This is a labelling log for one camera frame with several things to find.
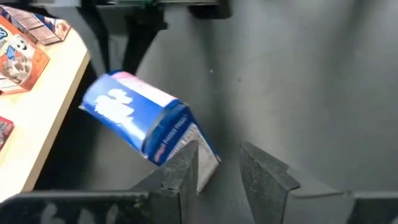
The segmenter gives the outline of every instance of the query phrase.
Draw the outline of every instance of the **wooden table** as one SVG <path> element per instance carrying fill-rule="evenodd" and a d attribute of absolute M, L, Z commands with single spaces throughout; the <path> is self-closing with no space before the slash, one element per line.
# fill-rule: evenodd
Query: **wooden table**
<path fill-rule="evenodd" d="M 51 60 L 32 91 L 0 96 L 0 116 L 16 125 L 0 151 L 0 202 L 33 189 L 90 61 L 74 30 L 42 48 Z"/>

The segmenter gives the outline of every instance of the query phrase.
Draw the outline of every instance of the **orange box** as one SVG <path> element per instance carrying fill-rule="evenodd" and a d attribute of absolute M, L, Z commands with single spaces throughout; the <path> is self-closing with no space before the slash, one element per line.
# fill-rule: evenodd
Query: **orange box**
<path fill-rule="evenodd" d="M 0 17 L 0 91 L 29 91 L 48 64 L 49 56 L 7 19 Z"/>

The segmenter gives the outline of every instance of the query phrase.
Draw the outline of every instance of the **blue cereal box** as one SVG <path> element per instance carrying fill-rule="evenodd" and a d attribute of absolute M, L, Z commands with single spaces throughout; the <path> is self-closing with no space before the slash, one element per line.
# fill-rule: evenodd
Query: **blue cereal box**
<path fill-rule="evenodd" d="M 130 73 L 102 75 L 87 90 L 81 107 L 158 166 L 197 140 L 198 193 L 221 162 L 185 103 Z"/>

